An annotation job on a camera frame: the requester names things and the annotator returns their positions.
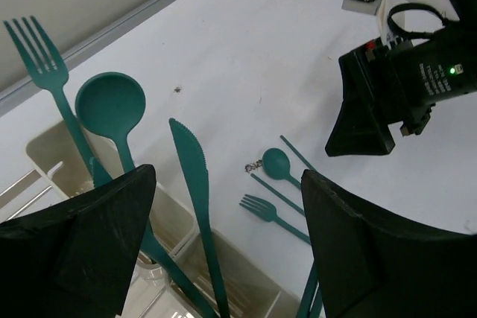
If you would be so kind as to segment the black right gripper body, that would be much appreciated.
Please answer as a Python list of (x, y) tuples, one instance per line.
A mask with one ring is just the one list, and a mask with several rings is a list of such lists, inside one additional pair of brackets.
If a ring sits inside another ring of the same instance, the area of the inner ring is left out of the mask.
[(439, 101), (476, 90), (476, 0), (450, 0), (458, 19), (431, 5), (393, 7), (388, 25), (400, 42), (380, 36), (339, 59), (358, 59), (388, 126), (401, 122), (405, 136), (419, 135)]

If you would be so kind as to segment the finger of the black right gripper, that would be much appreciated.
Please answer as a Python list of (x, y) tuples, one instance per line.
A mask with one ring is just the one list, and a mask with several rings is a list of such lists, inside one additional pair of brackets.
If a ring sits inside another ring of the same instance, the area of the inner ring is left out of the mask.
[(338, 61), (343, 100), (337, 120), (325, 146), (334, 156), (384, 156), (395, 147), (388, 124), (360, 60)]

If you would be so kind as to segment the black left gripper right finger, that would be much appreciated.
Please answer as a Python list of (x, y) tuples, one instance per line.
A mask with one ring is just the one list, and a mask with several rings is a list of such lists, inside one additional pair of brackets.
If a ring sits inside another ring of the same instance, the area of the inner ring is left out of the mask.
[(317, 171), (303, 206), (328, 317), (474, 317), (476, 237), (428, 226)]

